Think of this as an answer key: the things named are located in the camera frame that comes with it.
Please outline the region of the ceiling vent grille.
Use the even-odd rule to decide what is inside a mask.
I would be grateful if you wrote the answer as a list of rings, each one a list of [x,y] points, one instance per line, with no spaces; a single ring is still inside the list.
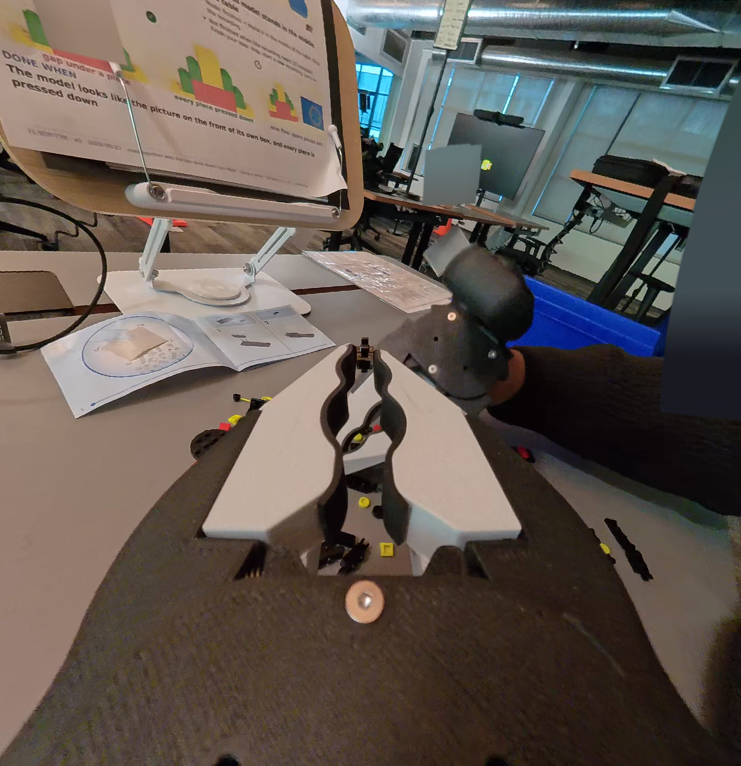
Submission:
[[[680,55],[674,59],[660,88],[677,92],[719,93],[729,84],[738,64],[737,59]]]

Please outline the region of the wooden white document stand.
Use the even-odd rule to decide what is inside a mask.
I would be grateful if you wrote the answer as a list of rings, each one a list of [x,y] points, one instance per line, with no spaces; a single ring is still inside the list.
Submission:
[[[51,40],[72,51],[109,60],[118,81],[123,47],[108,2],[38,2],[51,22]],[[198,178],[167,176],[148,170],[144,154],[137,168],[71,158],[11,146],[0,125],[0,141],[12,160],[33,181],[58,199],[102,215],[148,216],[154,220],[137,269],[117,271],[100,282],[123,312],[151,308],[200,316],[202,313],[268,309],[291,304],[308,315],[310,305],[268,274],[265,264],[302,227],[342,232],[355,223],[363,206],[363,172],[354,47],[346,20],[333,3],[329,51],[336,53],[337,77],[331,86],[340,118],[330,126],[339,153],[339,177],[346,188],[327,197],[307,199],[219,184]],[[155,261],[174,219],[235,222],[278,228],[255,255],[227,270],[156,269]]]

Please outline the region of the person's right forearm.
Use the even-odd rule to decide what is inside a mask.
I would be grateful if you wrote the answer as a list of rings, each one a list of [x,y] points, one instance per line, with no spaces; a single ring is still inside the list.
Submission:
[[[663,360],[614,345],[519,347],[520,396],[496,419],[720,515],[741,518],[741,421],[663,411]]]

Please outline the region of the black bag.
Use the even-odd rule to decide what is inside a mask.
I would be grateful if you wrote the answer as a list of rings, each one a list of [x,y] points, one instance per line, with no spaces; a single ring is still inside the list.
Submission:
[[[682,172],[655,160],[615,155],[597,158],[591,173],[646,188],[656,188],[665,178],[685,177]]]

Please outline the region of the long wooden office desk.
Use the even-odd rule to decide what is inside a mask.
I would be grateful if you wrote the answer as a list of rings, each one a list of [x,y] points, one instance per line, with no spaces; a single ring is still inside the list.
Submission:
[[[381,217],[410,224],[403,252],[404,265],[419,270],[434,229],[448,221],[467,221],[474,224],[468,236],[470,244],[485,245],[490,229],[496,227],[509,234],[510,241],[524,233],[547,231],[548,226],[476,205],[425,205],[407,197],[365,190],[364,209],[360,220],[369,224],[373,217]]]

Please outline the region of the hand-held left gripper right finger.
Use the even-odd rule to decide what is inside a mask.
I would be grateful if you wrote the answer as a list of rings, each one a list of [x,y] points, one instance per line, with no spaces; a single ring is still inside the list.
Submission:
[[[387,351],[373,361],[383,461],[385,531],[422,574],[442,547],[515,540],[521,524],[467,415]]]

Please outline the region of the wooden desk black legs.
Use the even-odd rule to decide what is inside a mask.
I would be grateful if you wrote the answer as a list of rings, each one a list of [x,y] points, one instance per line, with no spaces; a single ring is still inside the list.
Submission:
[[[580,225],[585,217],[595,217],[591,201],[596,197],[612,202],[634,219],[618,256],[588,298],[597,306],[615,310],[670,237],[674,237],[674,242],[664,252],[665,256],[684,247],[695,206],[694,197],[679,193],[688,177],[668,172],[655,187],[579,169],[569,177],[582,191],[566,222],[565,233]]]

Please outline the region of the silver ventilation duct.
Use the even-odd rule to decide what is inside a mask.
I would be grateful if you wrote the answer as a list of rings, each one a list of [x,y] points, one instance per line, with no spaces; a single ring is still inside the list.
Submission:
[[[674,61],[652,61],[581,51],[549,51],[489,45],[479,55],[483,67],[513,67],[517,71],[552,73],[589,80],[646,83],[658,87]]]
[[[693,39],[741,47],[741,2],[468,2],[464,34],[553,40]]]

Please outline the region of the printed instruction sheet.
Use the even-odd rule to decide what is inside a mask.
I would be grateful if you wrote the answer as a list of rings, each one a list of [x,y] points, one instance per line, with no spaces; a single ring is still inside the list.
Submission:
[[[109,60],[0,2],[0,125],[15,148],[322,198],[346,188],[330,126],[332,2],[108,2]]]

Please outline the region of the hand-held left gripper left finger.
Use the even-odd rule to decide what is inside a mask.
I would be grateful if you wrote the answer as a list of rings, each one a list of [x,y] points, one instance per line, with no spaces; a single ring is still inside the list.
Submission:
[[[317,569],[321,544],[347,511],[342,447],[356,347],[341,344],[254,413],[254,423],[202,525],[209,539],[283,546]]]

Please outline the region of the hanging white sign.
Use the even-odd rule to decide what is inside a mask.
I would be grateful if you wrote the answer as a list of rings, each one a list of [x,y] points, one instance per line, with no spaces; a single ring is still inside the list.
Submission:
[[[444,1],[433,41],[436,51],[450,53],[458,49],[470,8],[471,1]]]

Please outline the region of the blue plastic bin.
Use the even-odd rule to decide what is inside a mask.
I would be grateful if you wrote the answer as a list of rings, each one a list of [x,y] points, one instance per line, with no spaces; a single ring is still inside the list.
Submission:
[[[595,344],[615,345],[631,355],[662,357],[662,327],[640,324],[532,277],[525,278],[534,295],[530,329],[508,346],[579,349]]]

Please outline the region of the lego instruction booklet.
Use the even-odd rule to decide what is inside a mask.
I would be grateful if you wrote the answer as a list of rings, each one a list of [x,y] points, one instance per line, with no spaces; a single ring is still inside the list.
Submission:
[[[78,418],[184,372],[241,372],[334,346],[291,306],[279,306],[194,319],[125,314],[56,340],[41,354]]]

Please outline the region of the pile of lego pieces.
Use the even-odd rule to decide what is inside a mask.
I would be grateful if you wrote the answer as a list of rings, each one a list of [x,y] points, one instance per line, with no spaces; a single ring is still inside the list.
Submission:
[[[387,443],[390,439],[382,431],[374,431],[364,438],[364,443]],[[343,531],[354,535],[356,540],[365,539],[376,546],[371,558],[382,559],[383,571],[413,570],[411,554],[406,545],[396,544],[385,531],[381,518],[383,465],[362,470],[346,477],[347,511]]]

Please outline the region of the clear plastic bag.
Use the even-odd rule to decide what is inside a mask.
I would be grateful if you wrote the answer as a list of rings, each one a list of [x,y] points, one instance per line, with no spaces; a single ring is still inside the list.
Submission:
[[[304,255],[361,290],[405,313],[447,305],[452,293],[396,259],[367,251],[305,251]]]

